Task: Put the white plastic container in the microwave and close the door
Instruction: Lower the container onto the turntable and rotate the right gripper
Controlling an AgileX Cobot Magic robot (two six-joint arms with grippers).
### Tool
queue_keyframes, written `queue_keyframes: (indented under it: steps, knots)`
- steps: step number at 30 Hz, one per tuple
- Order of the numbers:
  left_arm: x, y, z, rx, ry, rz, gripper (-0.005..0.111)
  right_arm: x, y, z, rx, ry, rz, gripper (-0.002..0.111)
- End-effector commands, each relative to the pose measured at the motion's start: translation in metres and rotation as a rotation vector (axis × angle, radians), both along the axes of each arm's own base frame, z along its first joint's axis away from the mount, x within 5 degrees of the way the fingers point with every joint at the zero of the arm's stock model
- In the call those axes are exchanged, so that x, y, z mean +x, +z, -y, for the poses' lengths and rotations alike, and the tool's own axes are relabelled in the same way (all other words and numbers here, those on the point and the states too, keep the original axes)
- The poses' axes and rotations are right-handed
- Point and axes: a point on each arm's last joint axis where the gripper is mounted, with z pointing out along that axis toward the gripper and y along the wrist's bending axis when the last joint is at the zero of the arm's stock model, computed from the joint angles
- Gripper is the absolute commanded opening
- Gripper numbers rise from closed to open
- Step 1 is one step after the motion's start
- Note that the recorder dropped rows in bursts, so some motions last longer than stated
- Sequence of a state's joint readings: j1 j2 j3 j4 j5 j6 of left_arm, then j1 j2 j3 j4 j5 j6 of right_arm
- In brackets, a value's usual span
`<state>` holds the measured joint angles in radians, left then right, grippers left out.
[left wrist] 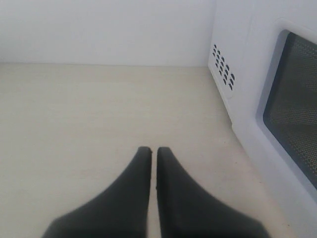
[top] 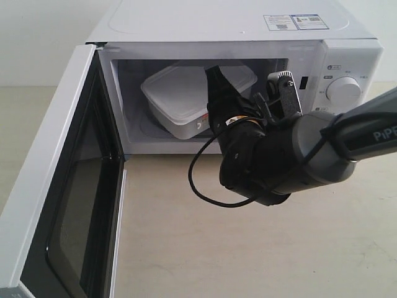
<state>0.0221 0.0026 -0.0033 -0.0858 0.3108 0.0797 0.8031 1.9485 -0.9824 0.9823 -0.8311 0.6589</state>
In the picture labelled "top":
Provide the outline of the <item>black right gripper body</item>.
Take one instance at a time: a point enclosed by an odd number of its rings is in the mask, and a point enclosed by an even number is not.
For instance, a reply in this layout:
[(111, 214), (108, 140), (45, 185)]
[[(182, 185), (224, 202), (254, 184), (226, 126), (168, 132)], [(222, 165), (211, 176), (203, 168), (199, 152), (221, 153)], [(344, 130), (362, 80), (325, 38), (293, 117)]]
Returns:
[(292, 160), (288, 146), (276, 144), (276, 134), (286, 134), (298, 115), (272, 122), (263, 98), (250, 101), (240, 93), (208, 95), (208, 120), (216, 136), (223, 161), (220, 183), (248, 199), (286, 199), (271, 188), (276, 172), (285, 174), (282, 157)]

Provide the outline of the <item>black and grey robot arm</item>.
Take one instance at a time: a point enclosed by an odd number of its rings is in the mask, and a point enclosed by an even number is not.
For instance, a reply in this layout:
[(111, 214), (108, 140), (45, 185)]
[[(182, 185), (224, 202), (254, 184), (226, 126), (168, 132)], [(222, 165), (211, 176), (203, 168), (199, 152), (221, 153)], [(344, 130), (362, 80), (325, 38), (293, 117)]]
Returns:
[(208, 119), (221, 149), (220, 183), (263, 205), (348, 179), (358, 161), (396, 151), (396, 90), (348, 112), (303, 113), (289, 71), (243, 97), (219, 66), (205, 69)]

